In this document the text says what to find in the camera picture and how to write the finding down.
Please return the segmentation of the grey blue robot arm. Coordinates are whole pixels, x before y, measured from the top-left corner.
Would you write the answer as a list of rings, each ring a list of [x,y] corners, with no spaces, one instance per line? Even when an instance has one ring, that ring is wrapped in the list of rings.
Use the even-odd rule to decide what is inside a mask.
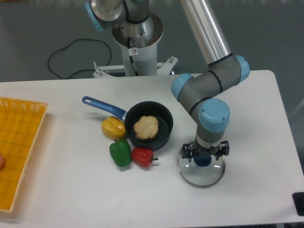
[[[172,94],[197,124],[194,144],[185,144],[181,155],[187,159],[202,155],[219,158],[229,154],[229,144],[222,137],[230,110],[216,96],[245,80],[250,68],[242,56],[230,51],[207,0],[183,0],[181,4],[209,66],[197,77],[184,73],[171,84]]]

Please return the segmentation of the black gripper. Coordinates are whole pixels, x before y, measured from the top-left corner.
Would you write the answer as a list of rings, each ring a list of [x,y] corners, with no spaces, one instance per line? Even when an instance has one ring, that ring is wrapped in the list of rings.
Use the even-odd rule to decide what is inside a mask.
[[[230,146],[228,141],[217,142],[206,142],[198,141],[189,142],[183,144],[180,155],[182,159],[187,159],[188,162],[194,157],[199,156],[211,156],[214,155],[215,159],[218,161],[222,156],[228,156],[230,152]]]

